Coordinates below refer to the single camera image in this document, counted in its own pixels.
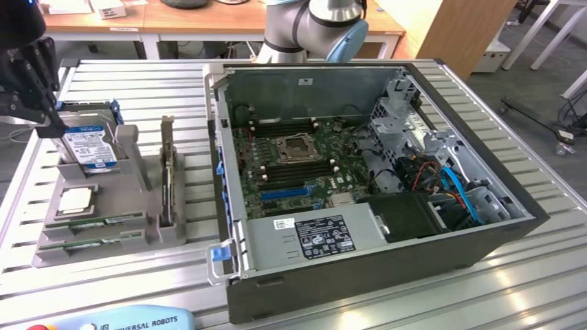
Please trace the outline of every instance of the slotted aluminum table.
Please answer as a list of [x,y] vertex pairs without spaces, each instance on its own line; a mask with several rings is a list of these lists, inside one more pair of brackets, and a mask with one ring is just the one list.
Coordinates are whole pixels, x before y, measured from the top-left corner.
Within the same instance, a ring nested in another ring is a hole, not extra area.
[[[22,329],[41,320],[132,304],[186,308],[198,329],[587,327],[585,202],[456,75],[430,60],[413,64],[549,213],[549,221],[468,269],[248,324],[228,323],[224,288],[210,287],[205,278],[204,249],[217,241],[218,229],[202,63],[82,60],[60,70],[60,100],[117,99],[122,118],[140,129],[144,155],[158,150],[161,115],[174,116],[173,137],[186,156],[188,241],[168,250],[33,269],[58,158],[52,143],[33,135],[0,208],[0,327]],[[422,110],[432,122],[442,122],[425,100]]]

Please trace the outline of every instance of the label sticker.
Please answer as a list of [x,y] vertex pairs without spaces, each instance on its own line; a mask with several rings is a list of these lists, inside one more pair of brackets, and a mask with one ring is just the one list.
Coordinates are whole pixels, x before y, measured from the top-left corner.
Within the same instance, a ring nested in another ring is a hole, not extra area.
[[305,259],[356,250],[341,215],[298,221],[294,230]]
[[313,78],[298,78],[297,86],[312,86]]
[[564,139],[573,140],[573,135],[571,133],[559,130],[559,134]]
[[109,30],[117,32],[138,32],[137,27],[110,27]]
[[293,228],[293,223],[293,218],[273,220],[274,230]]
[[112,146],[104,142],[106,135],[101,126],[69,127],[64,141],[73,151],[80,165],[86,168],[106,168],[116,165]]

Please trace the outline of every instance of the motherboard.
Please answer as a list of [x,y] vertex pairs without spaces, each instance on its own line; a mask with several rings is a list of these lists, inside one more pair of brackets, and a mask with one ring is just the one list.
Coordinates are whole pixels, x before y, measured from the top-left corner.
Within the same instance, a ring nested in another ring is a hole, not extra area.
[[248,218],[318,210],[377,193],[356,141],[368,131],[341,118],[234,128]]

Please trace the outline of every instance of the blue latch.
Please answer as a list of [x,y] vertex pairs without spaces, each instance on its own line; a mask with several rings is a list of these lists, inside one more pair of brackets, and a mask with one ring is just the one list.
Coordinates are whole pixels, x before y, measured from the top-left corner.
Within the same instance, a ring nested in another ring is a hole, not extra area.
[[222,163],[220,161],[218,165],[216,167],[216,175],[222,175],[222,174],[224,174],[224,167],[222,167]]
[[230,247],[229,246],[224,246],[224,247],[214,247],[212,249],[212,261],[224,261],[230,259]]

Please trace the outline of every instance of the green circuit board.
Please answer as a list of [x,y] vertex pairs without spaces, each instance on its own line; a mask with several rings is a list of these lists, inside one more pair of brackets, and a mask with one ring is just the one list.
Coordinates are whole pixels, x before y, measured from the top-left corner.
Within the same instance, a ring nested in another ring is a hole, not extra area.
[[334,120],[318,120],[317,123],[320,128],[314,132],[286,135],[285,138],[312,138],[317,157],[322,162],[333,160],[338,170],[332,175],[304,179],[304,187],[310,188],[308,196],[269,201],[261,200],[261,186],[265,184],[261,166],[282,164],[277,147],[281,137],[254,137],[249,130],[233,129],[240,184],[249,219],[329,208],[333,207],[328,199],[332,195],[348,193],[356,200],[372,195],[373,189],[377,189],[369,180],[368,168],[356,152],[356,145],[353,146],[354,127],[344,127],[334,132]]

